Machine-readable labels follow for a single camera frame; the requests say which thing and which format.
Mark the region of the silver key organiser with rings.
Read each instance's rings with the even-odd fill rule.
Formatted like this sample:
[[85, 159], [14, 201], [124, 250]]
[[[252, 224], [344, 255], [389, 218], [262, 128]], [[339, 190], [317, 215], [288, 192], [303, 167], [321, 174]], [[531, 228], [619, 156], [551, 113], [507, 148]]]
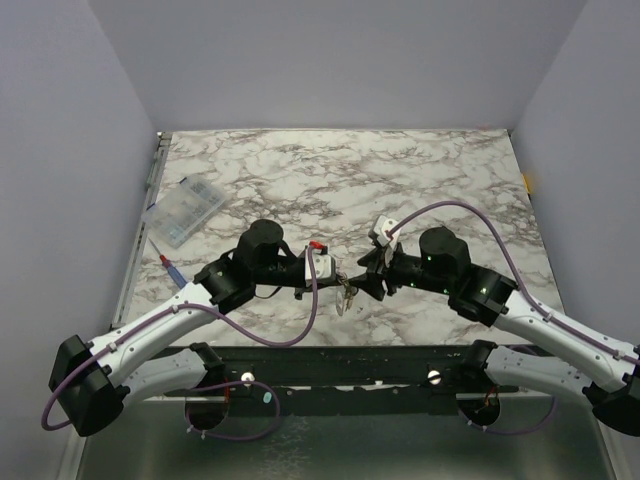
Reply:
[[342, 317], [351, 308], [358, 289], [353, 287], [351, 290], [345, 290], [338, 284], [336, 276], [335, 281], [335, 310], [337, 315]]

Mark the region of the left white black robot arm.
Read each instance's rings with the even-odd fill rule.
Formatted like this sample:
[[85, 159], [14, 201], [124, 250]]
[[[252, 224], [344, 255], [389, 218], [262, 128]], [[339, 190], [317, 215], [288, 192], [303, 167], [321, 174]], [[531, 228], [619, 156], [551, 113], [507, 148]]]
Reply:
[[[252, 300], [258, 286], [310, 293], [310, 315], [315, 317], [320, 289], [341, 286], [345, 279], [327, 246], [310, 242], [296, 255], [278, 223], [256, 220], [234, 249], [205, 265], [161, 306], [92, 340], [77, 335], [64, 340], [56, 352], [49, 379], [51, 397], [41, 426], [46, 431], [72, 426], [79, 436], [89, 437], [113, 423], [135, 401], [191, 388], [210, 394], [225, 377], [210, 347], [197, 344], [166, 358], [160, 352], [215, 320], [267, 346], [269, 340], [228, 316]], [[49, 421], [54, 405], [67, 416], [58, 426]]]

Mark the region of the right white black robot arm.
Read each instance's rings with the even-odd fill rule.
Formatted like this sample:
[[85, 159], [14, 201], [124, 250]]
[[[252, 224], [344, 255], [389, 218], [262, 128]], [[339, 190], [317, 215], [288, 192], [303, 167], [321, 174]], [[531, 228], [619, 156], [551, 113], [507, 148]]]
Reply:
[[465, 241], [445, 227], [419, 238], [420, 253], [400, 244], [377, 245], [361, 257], [364, 273], [353, 285], [381, 301], [402, 287], [444, 294], [459, 316], [528, 340], [546, 351], [538, 357], [477, 341], [459, 367], [461, 383], [526, 389], [575, 400], [608, 427], [639, 434], [639, 349], [602, 335], [527, 295], [514, 280], [471, 261]]

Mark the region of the blue red screwdriver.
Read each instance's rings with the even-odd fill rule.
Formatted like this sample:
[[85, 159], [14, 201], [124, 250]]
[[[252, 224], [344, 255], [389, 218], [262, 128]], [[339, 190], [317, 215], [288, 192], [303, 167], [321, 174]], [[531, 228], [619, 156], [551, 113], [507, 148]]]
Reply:
[[159, 258], [159, 260], [161, 262], [161, 265], [163, 266], [163, 268], [165, 269], [166, 273], [169, 275], [171, 280], [174, 282], [174, 284], [179, 289], [184, 288], [186, 286], [186, 284], [188, 283], [188, 281], [185, 279], [185, 277], [173, 265], [173, 263], [160, 251], [160, 249], [158, 248], [158, 246], [156, 245], [156, 243], [152, 239], [148, 239], [148, 242], [150, 243], [151, 247], [153, 248], [153, 250], [157, 254], [157, 256], [158, 256], [158, 258]]

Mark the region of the clear plastic screw box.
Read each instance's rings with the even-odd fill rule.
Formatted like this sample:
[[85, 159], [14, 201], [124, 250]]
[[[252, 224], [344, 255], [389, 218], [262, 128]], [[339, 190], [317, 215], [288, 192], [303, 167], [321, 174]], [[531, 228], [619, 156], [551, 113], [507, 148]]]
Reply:
[[180, 180], [143, 214], [148, 227], [177, 249], [225, 203], [227, 194], [204, 177], [192, 174]]

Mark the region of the black mounting base rail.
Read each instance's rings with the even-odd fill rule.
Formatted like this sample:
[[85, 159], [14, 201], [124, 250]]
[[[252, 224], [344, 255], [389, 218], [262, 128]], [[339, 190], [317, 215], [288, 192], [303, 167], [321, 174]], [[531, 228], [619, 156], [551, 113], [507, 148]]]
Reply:
[[205, 396], [229, 381], [231, 411], [242, 416], [266, 413], [265, 386], [285, 415], [455, 415], [458, 395], [479, 399], [493, 388], [484, 369], [496, 347], [217, 347], [224, 371], [180, 392]]

